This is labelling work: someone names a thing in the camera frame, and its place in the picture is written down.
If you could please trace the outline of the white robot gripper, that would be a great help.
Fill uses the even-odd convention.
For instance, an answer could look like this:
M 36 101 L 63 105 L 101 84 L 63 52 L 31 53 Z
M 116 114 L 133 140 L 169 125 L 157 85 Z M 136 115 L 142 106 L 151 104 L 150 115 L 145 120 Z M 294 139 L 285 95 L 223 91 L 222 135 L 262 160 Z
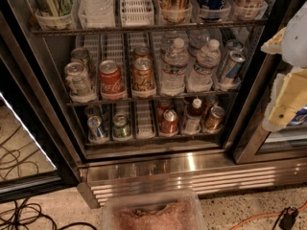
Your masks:
M 264 130 L 277 132 L 307 104 L 307 1 L 286 28 L 261 46 L 261 51 L 270 55 L 282 52 L 283 60 L 295 67 L 287 75 L 276 76 L 262 121 Z

